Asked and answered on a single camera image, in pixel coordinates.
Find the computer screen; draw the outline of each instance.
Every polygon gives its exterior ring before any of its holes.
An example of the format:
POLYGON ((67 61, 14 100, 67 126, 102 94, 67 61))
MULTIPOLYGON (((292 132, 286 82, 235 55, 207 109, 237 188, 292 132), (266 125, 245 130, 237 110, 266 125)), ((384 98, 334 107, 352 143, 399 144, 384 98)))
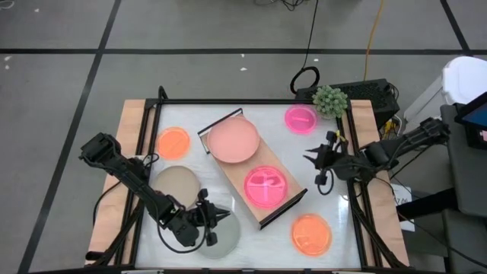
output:
POLYGON ((487 92, 461 107, 455 121, 479 130, 487 130, 487 92))
POLYGON ((468 113, 463 119, 470 123, 487 126, 487 104, 483 104, 481 107, 468 113))

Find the yellow cable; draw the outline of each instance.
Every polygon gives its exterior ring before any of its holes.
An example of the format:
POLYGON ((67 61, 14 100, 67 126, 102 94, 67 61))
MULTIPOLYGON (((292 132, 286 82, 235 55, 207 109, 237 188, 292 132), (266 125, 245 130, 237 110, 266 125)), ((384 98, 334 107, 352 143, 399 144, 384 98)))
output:
POLYGON ((377 23, 379 23, 380 14, 382 13, 382 7, 384 6, 384 0, 380 0, 380 7, 377 15, 375 16, 374 26, 371 30, 371 36, 368 38, 367 52, 365 53, 365 70, 364 70, 364 81, 367 78, 367 65, 368 65, 368 53, 371 51, 372 40, 374 39, 375 28, 377 23))

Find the pink plate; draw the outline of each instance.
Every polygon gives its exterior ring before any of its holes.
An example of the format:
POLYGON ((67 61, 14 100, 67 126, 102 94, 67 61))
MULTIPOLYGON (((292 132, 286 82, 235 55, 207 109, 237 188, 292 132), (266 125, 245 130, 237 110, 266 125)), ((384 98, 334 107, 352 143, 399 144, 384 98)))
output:
POLYGON ((208 148, 215 158, 226 163, 240 163, 256 153, 260 135, 256 127, 243 117, 230 117, 208 134, 208 148))
POLYGON ((286 111, 285 122, 292 132, 308 134, 317 126, 317 114, 307 105, 295 105, 286 111))
POLYGON ((281 205, 288 193, 284 174, 275 167, 257 167, 245 178, 245 195, 257 207, 272 209, 281 205))

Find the gray plate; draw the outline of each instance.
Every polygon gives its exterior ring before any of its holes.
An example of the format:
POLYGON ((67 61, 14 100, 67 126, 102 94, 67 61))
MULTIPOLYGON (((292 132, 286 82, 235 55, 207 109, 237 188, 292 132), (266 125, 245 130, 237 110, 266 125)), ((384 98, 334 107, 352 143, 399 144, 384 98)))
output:
MULTIPOLYGON (((220 209, 227 209, 231 214, 218 222, 216 228, 212 231, 216 233, 218 237, 218 243, 211 247, 203 244, 199 249, 203 256, 209 259, 220 259, 227 256, 238 244, 240 240, 240 222, 237 216, 231 211, 230 208, 222 205, 216 205, 220 209)), ((199 237, 196 243, 201 241, 204 228, 198 228, 199 237)))

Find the wooden tray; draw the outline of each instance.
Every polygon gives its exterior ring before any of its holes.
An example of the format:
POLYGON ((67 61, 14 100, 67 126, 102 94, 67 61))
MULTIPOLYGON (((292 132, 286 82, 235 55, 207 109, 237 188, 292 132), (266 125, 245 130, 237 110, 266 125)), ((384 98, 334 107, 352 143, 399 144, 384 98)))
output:
MULTIPOLYGON (((206 147, 208 147, 207 139, 208 133, 201 136, 201 140, 206 147)), ((293 205, 299 202, 303 195, 307 192, 307 189, 299 185, 288 169, 281 163, 277 156, 275 156, 274 152, 272 152, 262 137, 260 138, 259 147, 256 153, 241 163, 229 164, 220 161, 217 158, 215 158, 215 160, 227 178, 230 180, 231 185, 237 191, 238 195, 241 197, 243 202, 245 202, 247 208, 252 213, 252 216, 259 223, 259 229, 263 229, 273 220, 278 218, 282 213, 290 209, 293 205), (282 172, 286 178, 286 181, 288 182, 288 192, 286 197, 277 209, 261 209, 255 207, 245 195, 244 181, 246 176, 249 172, 251 172, 251 170, 262 165, 269 165, 277 168, 282 172)))

